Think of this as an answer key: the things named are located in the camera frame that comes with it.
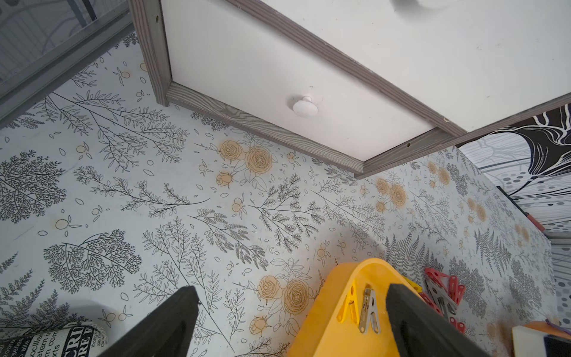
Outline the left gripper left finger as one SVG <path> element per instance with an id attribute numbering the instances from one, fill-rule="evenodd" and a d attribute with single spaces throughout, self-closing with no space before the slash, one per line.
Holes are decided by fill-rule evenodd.
<path id="1" fill-rule="evenodd" d="M 186 356 L 198 315 L 196 289 L 180 288 L 101 355 Z"/>

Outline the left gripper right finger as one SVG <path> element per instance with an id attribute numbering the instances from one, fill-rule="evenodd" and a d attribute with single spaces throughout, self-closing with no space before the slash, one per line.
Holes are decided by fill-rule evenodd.
<path id="1" fill-rule="evenodd" d="M 391 284 L 385 299 L 400 356 L 487 356 L 404 284 Z"/>

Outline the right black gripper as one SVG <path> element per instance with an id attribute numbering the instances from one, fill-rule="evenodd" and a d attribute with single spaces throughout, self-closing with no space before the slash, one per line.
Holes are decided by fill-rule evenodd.
<path id="1" fill-rule="evenodd" d="M 570 340 L 528 327 L 512 328 L 515 357 L 570 357 Z"/>

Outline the grey clothespin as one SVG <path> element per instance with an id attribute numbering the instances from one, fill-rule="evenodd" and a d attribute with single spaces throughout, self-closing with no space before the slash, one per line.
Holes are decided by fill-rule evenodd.
<path id="1" fill-rule="evenodd" d="M 358 329 L 361 334 L 368 333 L 369 329 L 377 335 L 381 332 L 376 291 L 371 286 L 366 286 L 364 290 Z"/>

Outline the yellow plastic storage tray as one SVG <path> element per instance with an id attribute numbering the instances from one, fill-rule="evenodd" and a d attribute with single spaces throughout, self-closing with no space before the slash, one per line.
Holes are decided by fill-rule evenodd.
<path id="1" fill-rule="evenodd" d="M 329 273 L 292 343 L 289 356 L 398 356 L 385 300 L 391 284 L 402 285 L 412 300 L 421 296 L 388 262 L 371 258 L 342 263 Z M 376 293 L 380 333 L 361 333 L 358 323 L 366 288 Z"/>

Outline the yellow clothespin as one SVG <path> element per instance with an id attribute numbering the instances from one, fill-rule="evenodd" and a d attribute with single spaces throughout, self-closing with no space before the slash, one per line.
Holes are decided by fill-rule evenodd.
<path id="1" fill-rule="evenodd" d="M 345 295 L 343 304 L 337 314 L 337 322 L 343 324 L 347 319 L 353 324 L 359 322 L 359 302 L 356 282 L 352 281 L 348 292 Z"/>

